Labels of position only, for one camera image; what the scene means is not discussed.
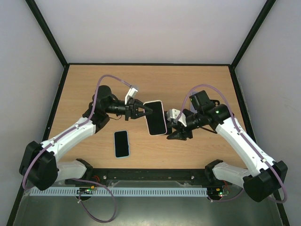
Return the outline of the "phone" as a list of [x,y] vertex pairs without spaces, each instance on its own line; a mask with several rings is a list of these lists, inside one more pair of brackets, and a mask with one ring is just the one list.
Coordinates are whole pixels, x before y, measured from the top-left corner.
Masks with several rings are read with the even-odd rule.
[[128,132],[126,130],[114,133],[114,148],[116,158],[126,158],[130,155]]
[[166,134],[167,127],[162,101],[149,101],[145,102],[143,105],[152,110],[151,114],[145,116],[149,134],[151,136]]

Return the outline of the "lilac phone case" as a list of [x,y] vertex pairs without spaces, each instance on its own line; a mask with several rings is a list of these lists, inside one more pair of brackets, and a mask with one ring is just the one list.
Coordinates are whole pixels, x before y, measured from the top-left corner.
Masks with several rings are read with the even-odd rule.
[[197,113],[197,110],[194,108],[194,105],[191,101],[191,98],[190,98],[190,111],[193,112],[193,113]]

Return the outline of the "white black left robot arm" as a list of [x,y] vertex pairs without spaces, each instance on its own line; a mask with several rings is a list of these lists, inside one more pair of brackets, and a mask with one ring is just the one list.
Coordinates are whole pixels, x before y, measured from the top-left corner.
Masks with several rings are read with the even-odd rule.
[[23,176],[22,187],[27,190],[26,182],[43,191],[59,180],[82,178],[88,167],[82,160],[59,163],[59,160],[75,145],[96,134],[109,122],[109,114],[123,115],[125,120],[138,119],[152,114],[134,96],[137,89],[131,87],[125,100],[112,94],[109,86],[101,85],[95,91],[92,102],[80,119],[65,131],[41,143],[30,142],[26,148],[19,168]]

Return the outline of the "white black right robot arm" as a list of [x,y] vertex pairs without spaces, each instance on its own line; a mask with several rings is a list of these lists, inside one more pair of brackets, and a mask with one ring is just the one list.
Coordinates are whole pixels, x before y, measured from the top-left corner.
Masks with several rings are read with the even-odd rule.
[[241,187],[255,202],[270,197],[283,186],[287,165],[267,155],[244,131],[227,105],[209,99],[204,90],[189,96],[189,99],[195,113],[187,109],[167,111],[168,126],[175,129],[167,138],[191,139],[193,130],[210,126],[210,131],[223,137],[246,165],[243,169],[215,160],[205,167],[208,183],[230,182]]

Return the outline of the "metal tray sheet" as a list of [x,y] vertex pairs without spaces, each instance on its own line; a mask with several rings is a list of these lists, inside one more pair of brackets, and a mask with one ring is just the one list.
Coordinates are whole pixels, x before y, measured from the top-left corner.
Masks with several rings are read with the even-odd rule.
[[[112,187],[200,188],[178,183],[118,182]],[[280,226],[276,204],[252,201],[232,187],[221,202],[207,197],[30,196],[16,226]]]

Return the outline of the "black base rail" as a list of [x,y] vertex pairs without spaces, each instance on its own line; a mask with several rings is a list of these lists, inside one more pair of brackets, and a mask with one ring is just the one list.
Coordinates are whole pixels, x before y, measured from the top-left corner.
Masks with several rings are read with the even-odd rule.
[[210,181],[204,169],[105,169],[94,168],[83,180],[92,180],[102,185],[113,181],[176,181],[194,186],[223,186],[232,183],[222,179]]

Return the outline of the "black enclosure frame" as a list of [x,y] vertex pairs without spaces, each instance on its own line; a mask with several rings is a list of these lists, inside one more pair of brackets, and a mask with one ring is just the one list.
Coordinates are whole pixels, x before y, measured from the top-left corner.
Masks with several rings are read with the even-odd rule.
[[[236,75],[235,69],[238,66],[240,60],[242,59],[243,55],[247,51],[248,47],[250,46],[251,42],[253,41],[254,37],[256,36],[259,28],[263,24],[264,20],[268,16],[269,12],[271,11],[272,7],[275,4],[275,0],[268,0],[265,2],[264,6],[262,7],[259,15],[257,16],[254,24],[252,25],[247,37],[245,38],[242,46],[240,47],[238,53],[236,54],[233,62],[231,64],[186,64],[186,63],[86,63],[86,65],[139,65],[139,66],[227,66],[230,71],[232,83],[234,86],[234,90],[236,93],[236,97],[238,100],[238,105],[240,107],[240,111],[242,113],[242,118],[244,121],[244,124],[246,126],[246,131],[248,135],[253,140],[255,139],[253,128],[251,125],[251,120],[249,117],[249,114],[247,112],[247,107],[243,98],[241,86],[239,85],[238,82],[238,77]],[[45,132],[43,134],[43,138],[47,138],[50,134],[50,129],[52,127],[53,121],[54,121],[54,116],[57,111],[58,103],[61,98],[62,90],[65,84],[65,80],[67,77],[67,72],[70,68],[70,65],[73,65],[74,63],[68,63],[63,56],[63,53],[61,49],[59,48],[59,45],[57,44],[49,26],[47,25],[46,20],[44,19],[39,7],[37,6],[36,2],[34,0],[27,0],[26,4],[28,5],[29,9],[31,10],[31,13],[35,17],[35,20],[39,24],[41,30],[43,31],[45,37],[47,38],[49,44],[51,45],[53,51],[55,52],[57,58],[59,59],[60,63],[63,66],[63,73],[61,76],[61,79],[58,83],[58,88],[56,92],[56,96],[54,99],[54,103],[51,108],[51,112],[48,118],[48,122],[45,128]]]

